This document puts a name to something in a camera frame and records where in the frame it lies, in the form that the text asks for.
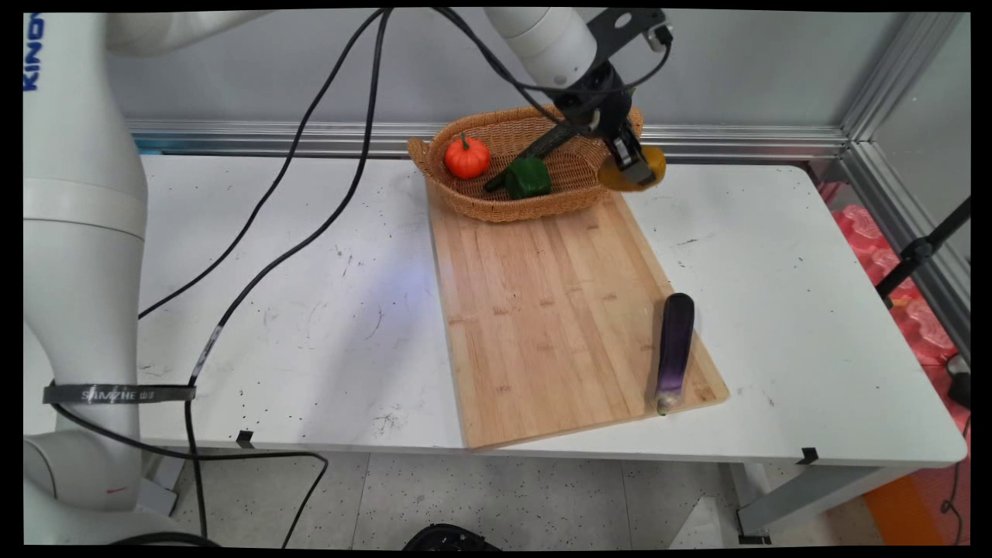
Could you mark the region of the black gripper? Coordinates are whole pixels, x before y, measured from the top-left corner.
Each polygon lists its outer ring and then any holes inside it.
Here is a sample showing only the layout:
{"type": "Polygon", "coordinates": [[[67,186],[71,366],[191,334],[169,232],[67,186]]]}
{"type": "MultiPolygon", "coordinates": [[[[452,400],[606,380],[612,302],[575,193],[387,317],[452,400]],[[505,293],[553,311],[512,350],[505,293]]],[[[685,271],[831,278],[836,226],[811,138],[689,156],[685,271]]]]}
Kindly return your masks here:
{"type": "Polygon", "coordinates": [[[555,93],[553,104],[566,122],[553,127],[553,140],[575,136],[603,140],[620,172],[621,188],[651,188],[658,183],[629,119],[633,95],[609,61],[588,71],[573,92],[555,93]]]}

